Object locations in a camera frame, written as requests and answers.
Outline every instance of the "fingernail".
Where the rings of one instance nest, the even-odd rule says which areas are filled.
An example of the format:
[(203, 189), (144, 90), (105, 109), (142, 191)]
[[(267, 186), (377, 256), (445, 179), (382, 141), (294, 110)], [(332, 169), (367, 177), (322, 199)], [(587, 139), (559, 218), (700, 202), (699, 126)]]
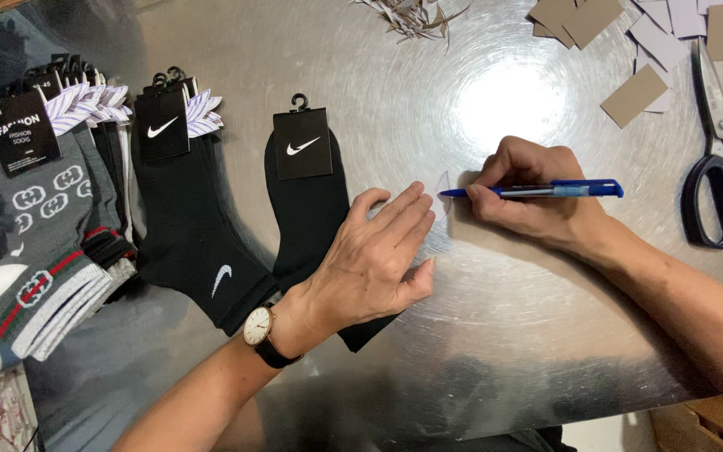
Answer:
[(479, 189), (477, 188), (476, 185), (472, 185), (472, 184), (468, 185), (467, 187), (465, 187), (464, 190), (467, 191), (468, 198), (470, 198), (473, 201), (479, 200)]

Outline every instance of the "watch face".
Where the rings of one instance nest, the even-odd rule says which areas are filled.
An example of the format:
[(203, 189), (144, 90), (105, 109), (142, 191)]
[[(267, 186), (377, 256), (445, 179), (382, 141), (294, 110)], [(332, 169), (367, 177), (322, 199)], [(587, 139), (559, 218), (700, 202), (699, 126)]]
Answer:
[(265, 307), (256, 308), (244, 323), (244, 342), (258, 344), (267, 336), (271, 324), (270, 311)]

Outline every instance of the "wristwatch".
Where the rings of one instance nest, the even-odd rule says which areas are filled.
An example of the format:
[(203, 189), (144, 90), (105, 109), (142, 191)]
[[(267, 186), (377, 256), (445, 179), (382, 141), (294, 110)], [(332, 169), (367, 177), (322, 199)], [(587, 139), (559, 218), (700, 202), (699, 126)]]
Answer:
[(272, 323), (275, 320), (275, 314), (270, 309), (273, 306), (272, 303), (264, 303), (247, 316), (244, 322), (244, 342), (253, 347), (269, 367), (282, 369), (300, 361), (303, 355), (287, 358), (272, 345), (269, 334), (272, 333)]

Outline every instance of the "hand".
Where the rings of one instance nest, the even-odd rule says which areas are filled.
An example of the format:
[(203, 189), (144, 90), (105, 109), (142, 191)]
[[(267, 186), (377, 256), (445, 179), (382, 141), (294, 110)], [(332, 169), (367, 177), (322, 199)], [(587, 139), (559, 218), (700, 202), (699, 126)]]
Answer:
[(432, 294), (435, 259), (402, 282), (434, 223), (431, 197), (413, 182), (367, 221), (370, 207), (389, 198), (380, 188), (357, 196), (317, 271), (272, 308), (281, 354), (305, 353), (346, 326), (399, 313)]
[(546, 246), (584, 254), (588, 241), (609, 229), (611, 217), (596, 198), (502, 200), (487, 187), (536, 185), (585, 176), (564, 146), (543, 147), (517, 137), (504, 137), (485, 161), (481, 175), (466, 188), (477, 219), (537, 239)]

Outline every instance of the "scissor blade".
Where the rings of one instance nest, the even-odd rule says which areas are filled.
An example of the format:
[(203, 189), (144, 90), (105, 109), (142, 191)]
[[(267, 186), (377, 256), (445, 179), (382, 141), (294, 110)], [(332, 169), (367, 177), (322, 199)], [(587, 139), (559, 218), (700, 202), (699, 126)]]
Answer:
[(723, 140), (723, 91), (718, 80), (716, 67), (708, 55), (705, 41), (697, 39), (699, 45), (699, 72), (705, 95), (705, 106), (710, 116), (710, 129), (713, 136)]

